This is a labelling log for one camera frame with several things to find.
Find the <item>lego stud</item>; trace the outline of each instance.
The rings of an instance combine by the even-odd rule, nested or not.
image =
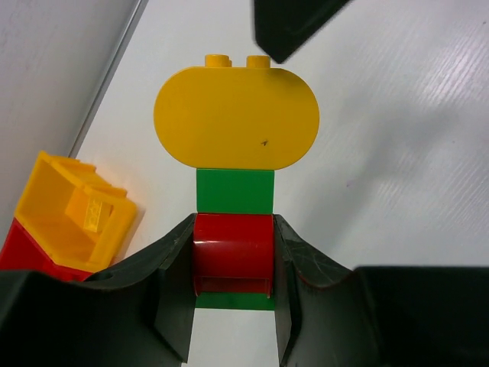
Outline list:
[[[268,56],[248,56],[246,58],[246,67],[270,67],[270,58]]]
[[[227,55],[206,55],[206,67],[230,67],[231,59]]]

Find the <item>gray wall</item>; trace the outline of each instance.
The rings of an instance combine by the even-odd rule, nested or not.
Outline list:
[[[38,151],[69,154],[137,2],[0,1],[0,246]]]

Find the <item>yellow block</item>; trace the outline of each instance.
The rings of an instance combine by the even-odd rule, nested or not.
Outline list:
[[[207,55],[205,67],[173,75],[154,105],[161,144],[196,168],[278,170],[298,161],[319,128],[313,91],[297,75],[250,56],[231,67]]]
[[[42,151],[15,218],[54,263],[96,272],[110,265],[136,212],[126,191],[103,180],[91,164]]]

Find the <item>toy block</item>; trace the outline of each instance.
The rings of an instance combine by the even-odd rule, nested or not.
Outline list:
[[[274,171],[197,169],[197,211],[271,214],[274,175]]]
[[[228,56],[207,55],[162,86],[154,104],[161,144],[195,168],[279,170],[298,161],[319,129],[309,86],[270,58],[249,56],[232,67]]]
[[[61,281],[83,281],[91,275],[54,264],[16,219],[12,221],[0,252],[0,269],[42,271]]]
[[[273,311],[275,301],[266,294],[206,292],[197,297],[196,308]]]
[[[91,164],[42,151],[15,218],[54,264],[94,273],[110,265],[136,212]]]
[[[193,283],[202,292],[271,296],[272,215],[198,213],[193,230]]]

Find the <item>green block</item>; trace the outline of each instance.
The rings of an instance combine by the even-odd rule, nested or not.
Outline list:
[[[197,169],[197,212],[272,214],[275,171]]]
[[[196,308],[228,310],[273,311],[275,301],[258,293],[202,293],[197,297]]]

